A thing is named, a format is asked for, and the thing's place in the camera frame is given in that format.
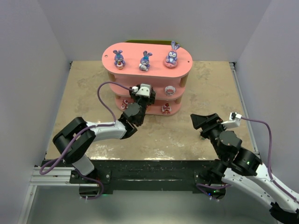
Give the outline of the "red pink cake toy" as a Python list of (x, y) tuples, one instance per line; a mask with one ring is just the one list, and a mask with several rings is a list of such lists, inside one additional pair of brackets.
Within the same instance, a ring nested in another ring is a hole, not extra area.
[(126, 110), (128, 107), (128, 104), (129, 104), (128, 100), (124, 99), (121, 103), (121, 109)]

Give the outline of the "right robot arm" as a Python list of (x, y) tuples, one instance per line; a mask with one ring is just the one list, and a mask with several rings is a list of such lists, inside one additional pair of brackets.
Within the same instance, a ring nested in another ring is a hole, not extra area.
[(219, 190), (234, 186), (255, 197), (269, 207), (271, 216), (283, 224), (299, 222), (299, 195), (283, 184), (253, 152), (242, 147), (242, 140), (232, 131), (246, 117), (231, 112), (223, 121), (218, 114), (191, 114), (193, 128), (201, 129), (200, 135), (210, 140), (218, 158), (200, 172), (207, 184), (197, 187)]

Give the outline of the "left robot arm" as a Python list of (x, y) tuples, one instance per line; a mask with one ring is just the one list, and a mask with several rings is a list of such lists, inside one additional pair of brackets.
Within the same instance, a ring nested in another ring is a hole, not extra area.
[(150, 84), (138, 84), (127, 88), (111, 81), (102, 83), (97, 90), (98, 99), (110, 113), (112, 110), (100, 97), (100, 89), (105, 84), (114, 84), (128, 90), (133, 102), (128, 104), (120, 118), (117, 119), (113, 114), (112, 122), (93, 123), (85, 121), (82, 117), (74, 118), (52, 140), (61, 154), (54, 164), (64, 160), (80, 174), (87, 176), (95, 170), (91, 160), (85, 154), (92, 143), (108, 139), (127, 139), (137, 132), (137, 127), (143, 124), (146, 109), (155, 102), (156, 92), (153, 87)]

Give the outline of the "purple bunny with cupcake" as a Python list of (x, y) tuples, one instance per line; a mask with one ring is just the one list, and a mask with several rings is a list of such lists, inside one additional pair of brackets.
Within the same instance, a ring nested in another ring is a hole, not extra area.
[(114, 50), (113, 53), (115, 54), (114, 56), (115, 67), (119, 70), (122, 70), (126, 65), (124, 61), (124, 57), (122, 55), (122, 50)]

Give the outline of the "purple bunny with bottle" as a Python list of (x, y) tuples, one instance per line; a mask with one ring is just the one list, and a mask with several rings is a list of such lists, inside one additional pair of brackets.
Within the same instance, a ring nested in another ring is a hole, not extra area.
[(148, 71), (150, 67), (150, 61), (149, 57), (152, 56), (153, 54), (148, 51), (143, 51), (143, 57), (140, 59), (139, 63), (139, 70), (141, 71)]

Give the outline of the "pink white toy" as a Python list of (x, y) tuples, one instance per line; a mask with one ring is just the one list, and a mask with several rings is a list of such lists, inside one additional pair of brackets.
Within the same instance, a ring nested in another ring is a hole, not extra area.
[(166, 96), (173, 96), (176, 93), (176, 88), (174, 86), (166, 86), (164, 89), (164, 93)]

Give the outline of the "red white strawberry toy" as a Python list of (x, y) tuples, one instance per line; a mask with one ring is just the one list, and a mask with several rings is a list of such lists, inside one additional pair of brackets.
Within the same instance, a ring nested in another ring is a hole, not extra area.
[(171, 114), (171, 105), (169, 103), (166, 103), (161, 108), (162, 114)]

